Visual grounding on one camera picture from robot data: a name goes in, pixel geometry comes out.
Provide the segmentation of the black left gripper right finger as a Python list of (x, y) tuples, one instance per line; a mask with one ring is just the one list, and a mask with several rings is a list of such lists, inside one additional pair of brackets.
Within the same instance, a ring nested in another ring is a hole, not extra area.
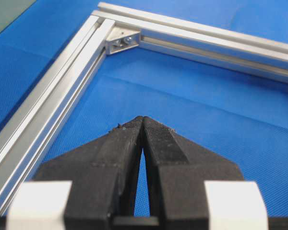
[(165, 230), (207, 230), (204, 181), (243, 180), (237, 164), (147, 116), (142, 137), (150, 214)]

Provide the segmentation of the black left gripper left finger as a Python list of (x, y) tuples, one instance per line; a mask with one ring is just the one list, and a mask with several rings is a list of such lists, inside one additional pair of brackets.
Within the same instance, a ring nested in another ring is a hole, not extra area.
[(134, 213), (143, 117), (41, 164), (35, 181), (71, 181), (68, 230), (108, 230), (114, 215)]

